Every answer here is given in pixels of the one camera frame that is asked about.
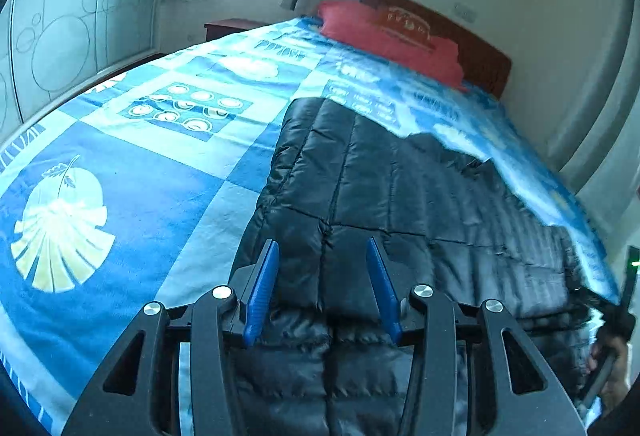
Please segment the person's right hand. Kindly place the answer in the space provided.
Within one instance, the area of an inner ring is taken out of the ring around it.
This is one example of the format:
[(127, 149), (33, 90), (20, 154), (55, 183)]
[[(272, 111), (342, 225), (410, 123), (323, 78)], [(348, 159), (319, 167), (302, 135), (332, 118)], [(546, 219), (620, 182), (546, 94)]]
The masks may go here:
[(612, 349), (615, 360), (612, 372), (599, 395), (604, 416), (613, 411), (629, 392), (629, 345), (619, 336), (599, 332), (587, 358), (588, 373), (597, 369), (601, 352), (606, 348)]

